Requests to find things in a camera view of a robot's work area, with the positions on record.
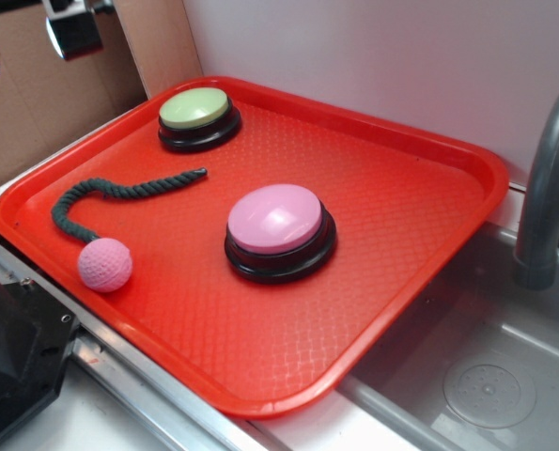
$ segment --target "pink button top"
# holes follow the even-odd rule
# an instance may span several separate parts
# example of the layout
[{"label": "pink button top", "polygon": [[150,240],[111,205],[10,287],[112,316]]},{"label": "pink button top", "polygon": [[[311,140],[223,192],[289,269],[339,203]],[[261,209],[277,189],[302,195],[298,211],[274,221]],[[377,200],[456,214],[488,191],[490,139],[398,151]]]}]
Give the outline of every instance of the pink button top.
[{"label": "pink button top", "polygon": [[318,198],[297,185],[270,185],[252,191],[229,213],[235,243],[256,254],[281,254],[309,241],[322,222]]}]

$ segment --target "plastic tray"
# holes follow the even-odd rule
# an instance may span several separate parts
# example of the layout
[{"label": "plastic tray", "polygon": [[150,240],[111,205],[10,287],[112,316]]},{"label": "plastic tray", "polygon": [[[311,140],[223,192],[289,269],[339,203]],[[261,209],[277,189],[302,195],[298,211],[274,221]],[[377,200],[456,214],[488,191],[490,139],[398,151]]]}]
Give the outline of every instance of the plastic tray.
[{"label": "plastic tray", "polygon": [[[214,150],[178,154],[157,136],[158,110],[181,90],[217,86],[242,115]],[[133,201],[92,195],[70,218],[132,251],[110,294],[80,282],[84,245],[50,210],[80,180],[136,184],[205,166],[189,188]],[[264,286],[230,268],[229,211],[272,183],[302,185],[335,218],[320,271]],[[288,412],[332,389],[507,190],[502,162],[469,144],[227,78],[174,87],[97,131],[0,198],[0,233],[151,359],[222,412]]]}]

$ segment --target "sink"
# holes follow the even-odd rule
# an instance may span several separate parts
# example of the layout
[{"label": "sink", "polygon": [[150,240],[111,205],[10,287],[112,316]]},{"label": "sink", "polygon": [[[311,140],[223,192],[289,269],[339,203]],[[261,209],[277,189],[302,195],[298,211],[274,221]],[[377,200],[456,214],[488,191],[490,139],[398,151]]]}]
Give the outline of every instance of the sink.
[{"label": "sink", "polygon": [[422,449],[559,450],[559,267],[520,288],[514,245],[484,225],[339,390]]}]

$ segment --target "faucet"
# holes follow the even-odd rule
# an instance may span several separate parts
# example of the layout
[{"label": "faucet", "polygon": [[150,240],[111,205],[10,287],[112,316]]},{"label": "faucet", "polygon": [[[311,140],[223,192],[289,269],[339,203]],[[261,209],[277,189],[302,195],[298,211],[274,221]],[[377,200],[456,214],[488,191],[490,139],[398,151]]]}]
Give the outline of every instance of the faucet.
[{"label": "faucet", "polygon": [[514,251],[513,278],[541,290],[554,283],[559,247],[559,97],[540,137]]}]

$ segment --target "metal countertop edge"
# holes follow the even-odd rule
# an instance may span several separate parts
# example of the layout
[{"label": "metal countertop edge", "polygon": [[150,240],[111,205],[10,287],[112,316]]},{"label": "metal countertop edge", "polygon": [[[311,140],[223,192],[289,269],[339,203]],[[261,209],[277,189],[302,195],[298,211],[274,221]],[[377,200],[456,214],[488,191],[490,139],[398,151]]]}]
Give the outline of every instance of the metal countertop edge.
[{"label": "metal countertop edge", "polygon": [[1,244],[0,268],[5,283],[32,279],[74,312],[81,331],[72,359],[170,449],[285,449],[265,436],[257,437],[264,445],[255,440]]}]

